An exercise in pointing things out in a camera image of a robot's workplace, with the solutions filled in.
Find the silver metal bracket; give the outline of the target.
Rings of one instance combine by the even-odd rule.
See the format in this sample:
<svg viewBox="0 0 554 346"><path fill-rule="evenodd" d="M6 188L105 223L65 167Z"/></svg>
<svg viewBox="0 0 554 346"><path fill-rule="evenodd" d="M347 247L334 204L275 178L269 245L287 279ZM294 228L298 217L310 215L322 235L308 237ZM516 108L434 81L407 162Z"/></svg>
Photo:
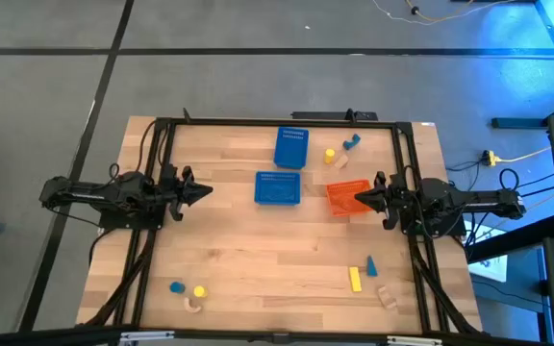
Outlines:
<svg viewBox="0 0 554 346"><path fill-rule="evenodd" d="M142 331L122 333L119 338L120 343L138 343L141 341L173 339L174 331Z"/></svg>
<svg viewBox="0 0 554 346"><path fill-rule="evenodd" d="M388 346L443 346L441 339L406 336L406 335L389 335L387 337Z"/></svg>

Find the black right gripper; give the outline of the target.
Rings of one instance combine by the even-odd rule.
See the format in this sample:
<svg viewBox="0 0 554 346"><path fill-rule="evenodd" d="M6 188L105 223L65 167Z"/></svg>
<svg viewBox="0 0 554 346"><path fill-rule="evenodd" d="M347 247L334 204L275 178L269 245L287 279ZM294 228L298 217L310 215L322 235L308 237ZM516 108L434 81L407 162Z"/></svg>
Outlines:
<svg viewBox="0 0 554 346"><path fill-rule="evenodd" d="M373 189L357 193L356 198L370 209L380 211L385 215L382 221L385 230L392 230L399 221L399 212L410 205L406 193L408 191L405 177L401 174L390 175L390 183L383 171L378 171Z"/></svg>

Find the dark teal floor bar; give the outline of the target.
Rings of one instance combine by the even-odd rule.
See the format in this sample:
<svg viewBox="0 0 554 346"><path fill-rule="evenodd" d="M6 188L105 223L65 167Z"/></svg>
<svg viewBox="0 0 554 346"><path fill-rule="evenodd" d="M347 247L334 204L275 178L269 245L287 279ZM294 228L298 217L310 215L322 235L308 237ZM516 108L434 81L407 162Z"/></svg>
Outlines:
<svg viewBox="0 0 554 346"><path fill-rule="evenodd" d="M496 117L491 120L491 126L495 129L545 129L547 120L545 118Z"/></svg>

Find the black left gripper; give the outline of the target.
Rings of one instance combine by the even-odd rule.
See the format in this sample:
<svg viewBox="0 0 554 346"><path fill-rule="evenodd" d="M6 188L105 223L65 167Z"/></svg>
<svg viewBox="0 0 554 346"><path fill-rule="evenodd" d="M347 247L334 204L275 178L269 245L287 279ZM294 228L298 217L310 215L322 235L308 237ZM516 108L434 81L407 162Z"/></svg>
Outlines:
<svg viewBox="0 0 554 346"><path fill-rule="evenodd" d="M183 168L182 176L177 176L178 168L172 163L164 166L162 173L165 200L169 204L168 210L175 221L182 221L184 215L182 206L190 207L213 191L208 185L196 183L189 165Z"/></svg>

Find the white paper sheet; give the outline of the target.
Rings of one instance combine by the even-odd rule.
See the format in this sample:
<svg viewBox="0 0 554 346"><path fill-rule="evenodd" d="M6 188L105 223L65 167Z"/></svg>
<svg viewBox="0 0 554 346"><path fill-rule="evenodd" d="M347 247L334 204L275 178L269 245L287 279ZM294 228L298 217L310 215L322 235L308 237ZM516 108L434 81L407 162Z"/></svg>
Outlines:
<svg viewBox="0 0 554 346"><path fill-rule="evenodd" d="M508 256L485 259L468 266L470 274L478 275L496 282L507 281Z"/></svg>

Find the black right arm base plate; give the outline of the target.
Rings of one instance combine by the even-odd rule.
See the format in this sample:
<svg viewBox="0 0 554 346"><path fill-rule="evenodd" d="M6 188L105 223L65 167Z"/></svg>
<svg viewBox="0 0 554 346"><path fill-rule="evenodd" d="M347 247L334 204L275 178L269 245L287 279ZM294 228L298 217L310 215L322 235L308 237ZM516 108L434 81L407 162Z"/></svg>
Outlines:
<svg viewBox="0 0 554 346"><path fill-rule="evenodd" d="M465 224L463 215L460 212L449 214L445 217L418 217L410 218L403 226L402 233L414 235L425 235L432 238L439 238L446 235L464 235Z"/></svg>

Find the wooden stepped block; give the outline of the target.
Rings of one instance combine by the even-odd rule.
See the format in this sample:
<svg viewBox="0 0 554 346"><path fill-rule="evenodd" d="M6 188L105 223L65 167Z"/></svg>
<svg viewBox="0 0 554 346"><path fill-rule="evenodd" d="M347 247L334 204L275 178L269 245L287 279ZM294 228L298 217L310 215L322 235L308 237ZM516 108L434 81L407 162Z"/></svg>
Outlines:
<svg viewBox="0 0 554 346"><path fill-rule="evenodd" d="M390 295L384 285L377 288L377 295L385 309L395 309L397 307L396 300Z"/></svg>

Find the orange plastic basket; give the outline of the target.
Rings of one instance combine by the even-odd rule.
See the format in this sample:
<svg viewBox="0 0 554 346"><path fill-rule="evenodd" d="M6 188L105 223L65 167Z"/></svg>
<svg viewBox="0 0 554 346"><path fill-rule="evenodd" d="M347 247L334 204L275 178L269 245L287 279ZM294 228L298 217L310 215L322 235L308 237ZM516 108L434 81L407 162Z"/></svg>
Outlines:
<svg viewBox="0 0 554 346"><path fill-rule="evenodd" d="M355 198L356 194L368 190L370 190L368 180L328 184L326 186L326 196L330 213L333 216L349 216L371 211L370 207Z"/></svg>

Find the blue plastic basket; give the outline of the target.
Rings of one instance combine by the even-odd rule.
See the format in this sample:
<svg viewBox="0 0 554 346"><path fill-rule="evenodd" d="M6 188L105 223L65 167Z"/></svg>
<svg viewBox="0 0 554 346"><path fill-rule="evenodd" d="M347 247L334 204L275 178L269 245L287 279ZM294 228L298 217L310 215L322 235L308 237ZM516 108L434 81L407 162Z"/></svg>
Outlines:
<svg viewBox="0 0 554 346"><path fill-rule="evenodd" d="M284 171L258 171L254 201L260 205L295 206L301 200L300 174Z"/></svg>
<svg viewBox="0 0 554 346"><path fill-rule="evenodd" d="M278 167L302 169L307 162L309 131L280 127L274 150L274 163Z"/></svg>

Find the black flat bar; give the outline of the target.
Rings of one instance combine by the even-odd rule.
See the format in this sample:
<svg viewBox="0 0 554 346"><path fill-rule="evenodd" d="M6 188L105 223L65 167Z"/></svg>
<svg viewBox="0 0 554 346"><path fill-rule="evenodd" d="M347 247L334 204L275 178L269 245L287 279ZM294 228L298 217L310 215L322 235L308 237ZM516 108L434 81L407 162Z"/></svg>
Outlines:
<svg viewBox="0 0 554 346"><path fill-rule="evenodd" d="M355 118L357 121L368 120L378 121L378 116L375 112L363 111L294 111L291 115L292 119L305 120L347 120Z"/></svg>

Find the black aluminium table frame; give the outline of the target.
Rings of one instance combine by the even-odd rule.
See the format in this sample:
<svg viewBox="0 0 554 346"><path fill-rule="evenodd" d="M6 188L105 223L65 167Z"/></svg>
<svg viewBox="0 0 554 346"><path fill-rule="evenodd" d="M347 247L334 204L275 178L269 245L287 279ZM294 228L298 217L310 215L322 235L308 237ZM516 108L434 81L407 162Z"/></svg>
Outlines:
<svg viewBox="0 0 554 346"><path fill-rule="evenodd" d="M431 123L298 121L309 131L301 173L301 201L293 207L254 201L258 171L273 168L279 122L207 118L175 123L168 159L189 165L214 191L166 219L158 230L147 273L132 285L122 318L147 330L422 335L454 331L446 311L412 264L411 241L387 231L375 212L333 216L325 187L371 180L376 172L444 178L444 160ZM345 140L361 141L349 151ZM330 164L327 149L336 151ZM342 155L342 169L334 167ZM365 272L372 256L377 277ZM348 268L358 266L362 291ZM173 282L186 286L170 291ZM208 296L197 298L203 285ZM396 300L385 309L384 285ZM185 297L200 305L186 312Z"/></svg>

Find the black rig rail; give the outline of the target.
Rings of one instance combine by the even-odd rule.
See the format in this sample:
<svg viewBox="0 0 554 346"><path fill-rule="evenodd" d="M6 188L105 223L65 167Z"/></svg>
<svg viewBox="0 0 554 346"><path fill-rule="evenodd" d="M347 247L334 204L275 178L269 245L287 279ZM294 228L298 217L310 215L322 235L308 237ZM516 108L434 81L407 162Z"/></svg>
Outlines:
<svg viewBox="0 0 554 346"><path fill-rule="evenodd" d="M262 341L274 345L287 345L294 342L347 342L372 343L388 346L387 337L391 334L323 334L292 332L226 332L197 330L174 331L173 339L224 339L247 342ZM119 342L120 335L126 332L142 332L131 325L86 326L70 329L41 330L0 334L0 346L96 346ZM431 332L422 335L406 335L441 339L443 346L554 346L551 343L533 342L510 338L493 337L487 334L454 334Z"/></svg>

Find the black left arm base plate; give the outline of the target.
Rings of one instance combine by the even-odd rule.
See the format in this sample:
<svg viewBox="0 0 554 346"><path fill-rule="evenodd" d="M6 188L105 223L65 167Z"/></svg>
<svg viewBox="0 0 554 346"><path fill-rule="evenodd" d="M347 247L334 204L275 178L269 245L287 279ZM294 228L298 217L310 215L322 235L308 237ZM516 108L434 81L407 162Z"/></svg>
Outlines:
<svg viewBox="0 0 554 346"><path fill-rule="evenodd" d="M133 213L106 210L101 213L98 225L105 230L129 229L148 230L158 229L164 222L164 213Z"/></svg>

